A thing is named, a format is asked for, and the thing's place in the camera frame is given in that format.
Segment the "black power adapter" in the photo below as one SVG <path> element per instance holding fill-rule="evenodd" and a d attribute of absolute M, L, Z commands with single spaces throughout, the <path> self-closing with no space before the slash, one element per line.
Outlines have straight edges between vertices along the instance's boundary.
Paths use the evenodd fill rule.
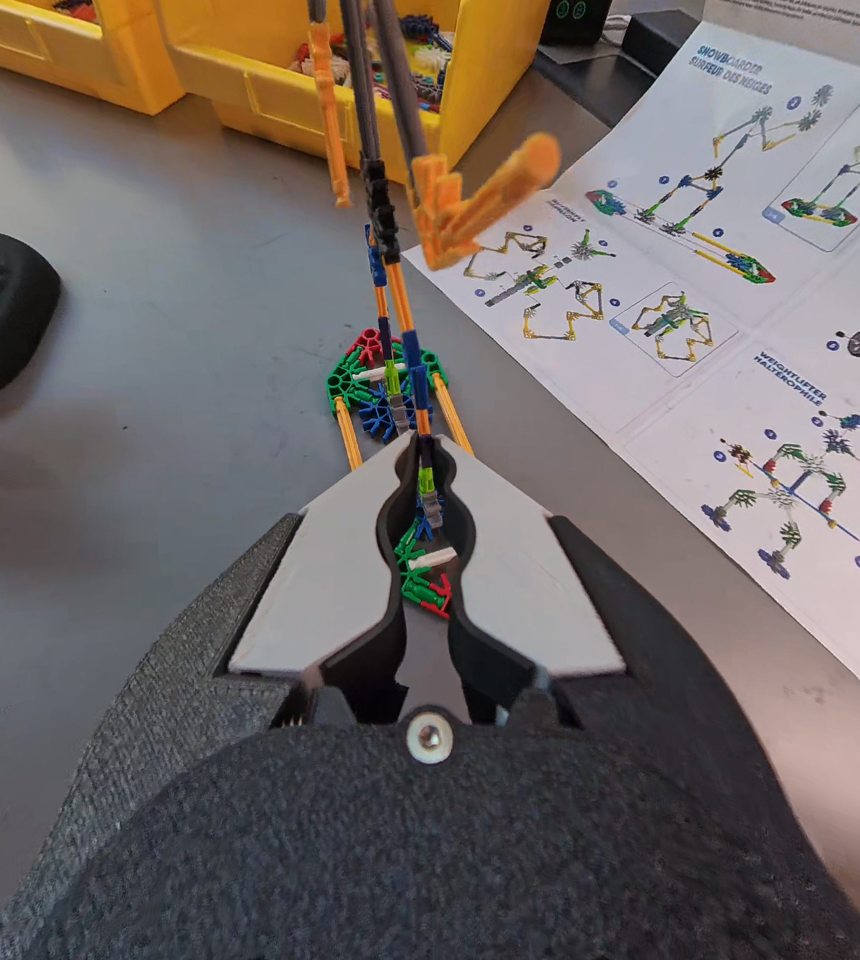
<path fill-rule="evenodd" d="M 659 76 L 696 30 L 700 19 L 681 9 L 646 11 L 628 21 L 621 52 L 653 77 Z"/>

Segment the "small yellow parts bin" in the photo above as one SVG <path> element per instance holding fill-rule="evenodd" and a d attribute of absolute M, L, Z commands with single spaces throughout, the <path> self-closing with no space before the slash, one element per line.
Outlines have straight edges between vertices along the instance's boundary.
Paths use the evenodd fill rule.
<path fill-rule="evenodd" d="M 151 1 L 0 1 L 0 67 L 140 114 L 185 96 Z"/>

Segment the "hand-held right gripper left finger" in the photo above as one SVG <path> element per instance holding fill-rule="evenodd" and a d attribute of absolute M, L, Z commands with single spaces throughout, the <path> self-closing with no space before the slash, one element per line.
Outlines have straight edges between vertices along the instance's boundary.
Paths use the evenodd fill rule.
<path fill-rule="evenodd" d="M 305 674 L 376 627 L 396 564 L 378 539 L 400 484 L 403 438 L 312 500 L 231 654 L 234 674 Z"/>

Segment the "large yellow parts bin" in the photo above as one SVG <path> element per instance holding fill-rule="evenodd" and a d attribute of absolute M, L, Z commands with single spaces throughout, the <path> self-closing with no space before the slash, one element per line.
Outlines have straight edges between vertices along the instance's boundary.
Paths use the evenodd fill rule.
<path fill-rule="evenodd" d="M 438 112 L 424 112 L 430 153 L 454 170 L 532 64 L 548 1 L 397 1 L 453 33 Z M 228 128 L 324 158 L 314 79 L 291 65 L 309 40 L 306 1 L 155 2 L 185 90 Z"/>

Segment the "connector assembly with yellow rods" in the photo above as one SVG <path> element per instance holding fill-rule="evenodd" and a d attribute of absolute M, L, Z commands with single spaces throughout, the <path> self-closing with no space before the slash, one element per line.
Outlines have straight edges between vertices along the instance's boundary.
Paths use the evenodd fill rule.
<path fill-rule="evenodd" d="M 415 430 L 414 406 L 402 341 L 396 336 L 391 337 L 390 341 L 409 426 Z M 334 414 L 337 412 L 337 400 L 342 400 L 350 414 L 358 412 L 364 431 L 387 445 L 396 438 L 397 433 L 384 382 L 386 362 L 382 345 L 377 329 L 365 329 L 332 369 L 326 380 L 326 391 Z M 437 355 L 427 349 L 423 349 L 421 355 L 426 367 L 428 390 L 431 393 L 436 391 L 434 377 L 437 375 L 448 387 L 447 374 Z"/>

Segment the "multicolour rod connector toy figure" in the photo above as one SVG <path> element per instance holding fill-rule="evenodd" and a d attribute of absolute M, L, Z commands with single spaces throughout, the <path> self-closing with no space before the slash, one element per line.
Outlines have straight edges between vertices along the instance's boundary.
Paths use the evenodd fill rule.
<path fill-rule="evenodd" d="M 430 153 L 404 47 L 400 19 L 392 2 L 375 2 L 376 33 L 389 98 L 404 160 L 408 198 L 424 260 L 433 271 L 449 268 L 480 250 L 478 235 L 537 190 L 548 186 L 560 164 L 556 138 L 530 136 L 470 198 L 462 198 L 461 175 L 448 170 L 440 153 Z M 443 381 L 430 374 L 415 331 L 401 272 L 395 209 L 377 127 L 372 58 L 361 2 L 340 2 L 344 42 L 361 135 L 360 171 L 364 182 L 368 261 L 378 305 L 380 347 L 361 378 L 380 385 L 397 435 L 417 437 L 417 495 L 423 521 L 432 533 L 442 528 L 442 509 L 433 469 L 434 439 L 430 387 L 440 399 Z"/>

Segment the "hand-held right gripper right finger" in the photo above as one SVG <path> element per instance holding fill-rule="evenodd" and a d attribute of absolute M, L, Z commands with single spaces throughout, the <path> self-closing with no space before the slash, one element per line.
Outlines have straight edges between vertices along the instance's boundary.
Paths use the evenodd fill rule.
<path fill-rule="evenodd" d="M 460 547 L 460 592 L 470 625 L 550 674 L 624 673 L 614 645 L 552 530 L 550 513 L 449 438 L 454 511 L 472 522 Z"/>

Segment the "small black device green display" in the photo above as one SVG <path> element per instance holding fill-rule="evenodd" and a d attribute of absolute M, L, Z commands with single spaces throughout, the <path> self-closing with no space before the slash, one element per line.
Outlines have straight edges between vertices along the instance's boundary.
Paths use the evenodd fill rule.
<path fill-rule="evenodd" d="M 612 1 L 550 1 L 539 43 L 592 46 L 602 36 Z"/>

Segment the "white instruction sheet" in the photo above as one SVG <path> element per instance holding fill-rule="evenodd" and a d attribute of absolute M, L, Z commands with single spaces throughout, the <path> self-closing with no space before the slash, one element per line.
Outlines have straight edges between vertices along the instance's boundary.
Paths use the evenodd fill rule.
<path fill-rule="evenodd" d="M 860 2 L 706 2 L 479 244 L 407 257 L 860 679 Z"/>

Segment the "green fan-shaped connector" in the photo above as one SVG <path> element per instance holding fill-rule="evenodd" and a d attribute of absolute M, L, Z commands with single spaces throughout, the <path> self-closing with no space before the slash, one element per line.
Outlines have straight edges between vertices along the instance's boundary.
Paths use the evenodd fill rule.
<path fill-rule="evenodd" d="M 411 558 L 414 554 L 419 553 L 429 553 L 429 547 L 431 543 L 429 541 L 418 541 L 415 538 L 415 521 L 412 522 L 411 527 L 408 531 L 402 536 L 398 545 L 395 547 L 395 557 L 398 562 L 399 570 L 404 579 L 409 579 L 412 576 L 419 577 L 424 570 L 412 571 L 408 567 L 408 559 Z"/>

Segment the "long yellow rod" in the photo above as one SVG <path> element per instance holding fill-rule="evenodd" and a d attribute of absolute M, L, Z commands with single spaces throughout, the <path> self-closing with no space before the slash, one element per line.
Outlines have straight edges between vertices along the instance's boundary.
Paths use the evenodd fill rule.
<path fill-rule="evenodd" d="M 471 457 L 475 456 L 472 445 L 460 420 L 455 403 L 449 393 L 445 378 L 439 372 L 432 374 L 436 404 L 441 410 L 453 441 Z"/>
<path fill-rule="evenodd" d="M 349 468 L 353 472 L 363 465 L 362 451 L 357 438 L 356 430 L 353 425 L 352 416 L 342 395 L 337 395 L 334 400 L 334 412 L 340 428 L 340 436 L 343 441 L 347 455 Z"/>

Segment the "pile of toy parts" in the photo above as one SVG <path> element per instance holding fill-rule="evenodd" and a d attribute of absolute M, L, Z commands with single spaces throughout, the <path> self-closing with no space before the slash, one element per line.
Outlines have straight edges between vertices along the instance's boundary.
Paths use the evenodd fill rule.
<path fill-rule="evenodd" d="M 375 19 L 373 19 L 375 11 L 372 10 L 370 16 L 371 21 L 366 26 L 365 38 L 371 59 L 375 96 L 389 101 L 387 73 L 376 34 Z M 456 34 L 451 30 L 443 30 L 436 19 L 426 13 L 400 16 L 399 27 L 419 109 L 438 114 Z M 347 59 L 348 48 L 343 33 L 331 35 L 330 48 L 335 83 L 339 87 L 349 89 L 352 81 Z M 314 77 L 315 67 L 308 43 L 301 44 L 288 69 L 304 76 Z"/>

